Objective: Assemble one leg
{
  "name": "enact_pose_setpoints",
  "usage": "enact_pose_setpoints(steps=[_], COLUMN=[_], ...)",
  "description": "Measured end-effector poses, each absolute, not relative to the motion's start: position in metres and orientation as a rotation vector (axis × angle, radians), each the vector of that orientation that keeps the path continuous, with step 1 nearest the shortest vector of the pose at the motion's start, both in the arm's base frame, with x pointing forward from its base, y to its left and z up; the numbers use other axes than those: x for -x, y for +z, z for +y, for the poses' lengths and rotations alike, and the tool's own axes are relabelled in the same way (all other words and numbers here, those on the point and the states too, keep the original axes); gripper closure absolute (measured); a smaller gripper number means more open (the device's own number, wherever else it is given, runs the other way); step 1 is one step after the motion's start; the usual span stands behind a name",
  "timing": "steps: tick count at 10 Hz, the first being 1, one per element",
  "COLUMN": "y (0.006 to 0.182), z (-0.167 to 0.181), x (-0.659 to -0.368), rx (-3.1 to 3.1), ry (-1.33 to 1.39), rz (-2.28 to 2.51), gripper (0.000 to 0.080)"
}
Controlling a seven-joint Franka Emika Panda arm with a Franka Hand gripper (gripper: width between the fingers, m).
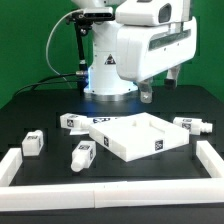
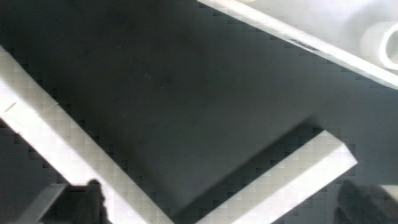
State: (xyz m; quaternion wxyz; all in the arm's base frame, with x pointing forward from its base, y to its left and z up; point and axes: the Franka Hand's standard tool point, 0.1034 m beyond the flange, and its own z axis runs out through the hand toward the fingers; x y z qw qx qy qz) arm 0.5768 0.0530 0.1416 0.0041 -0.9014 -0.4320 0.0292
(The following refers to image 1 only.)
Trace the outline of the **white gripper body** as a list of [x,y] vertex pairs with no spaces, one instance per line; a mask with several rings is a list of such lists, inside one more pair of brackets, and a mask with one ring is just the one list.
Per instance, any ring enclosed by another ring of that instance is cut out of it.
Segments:
[[121,79],[141,82],[194,57],[197,23],[175,32],[169,25],[122,26],[117,33],[116,69]]

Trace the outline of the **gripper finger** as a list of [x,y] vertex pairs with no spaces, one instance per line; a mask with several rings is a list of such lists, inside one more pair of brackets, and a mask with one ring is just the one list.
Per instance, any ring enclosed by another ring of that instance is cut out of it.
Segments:
[[180,72],[180,65],[170,68],[167,72],[167,76],[164,79],[164,86],[167,89],[175,89],[177,87],[177,80]]
[[153,90],[152,90],[152,78],[146,79],[139,83],[140,99],[143,103],[151,103]]

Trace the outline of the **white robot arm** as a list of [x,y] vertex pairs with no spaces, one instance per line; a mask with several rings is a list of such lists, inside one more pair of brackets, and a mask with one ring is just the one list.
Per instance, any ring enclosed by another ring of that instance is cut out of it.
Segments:
[[153,77],[166,72],[164,84],[177,86],[181,64],[194,57],[197,22],[193,0],[71,0],[76,33],[93,32],[93,62],[84,94],[119,101],[140,94],[152,101]]

